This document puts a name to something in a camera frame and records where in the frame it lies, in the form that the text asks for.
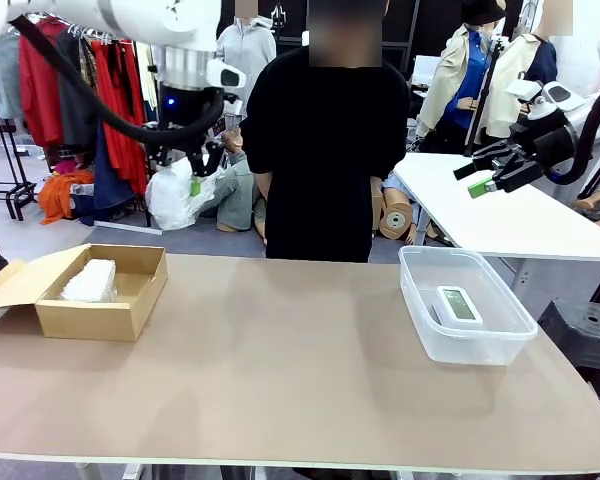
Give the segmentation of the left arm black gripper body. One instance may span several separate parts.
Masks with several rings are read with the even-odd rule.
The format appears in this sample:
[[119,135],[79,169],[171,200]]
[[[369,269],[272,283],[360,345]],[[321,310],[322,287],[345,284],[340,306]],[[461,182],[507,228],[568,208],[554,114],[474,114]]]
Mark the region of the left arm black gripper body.
[[211,141],[208,139],[188,139],[168,145],[165,149],[168,152],[180,152],[189,161],[202,161],[204,156],[209,153],[210,145]]

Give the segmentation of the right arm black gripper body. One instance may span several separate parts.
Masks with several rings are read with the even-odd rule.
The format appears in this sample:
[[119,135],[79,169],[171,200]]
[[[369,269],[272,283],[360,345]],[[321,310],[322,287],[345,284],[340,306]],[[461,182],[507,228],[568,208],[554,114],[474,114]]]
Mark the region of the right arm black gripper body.
[[575,143],[565,114],[556,110],[549,115],[531,120],[521,118],[510,127],[510,140],[515,149],[527,159],[549,169],[575,154]]

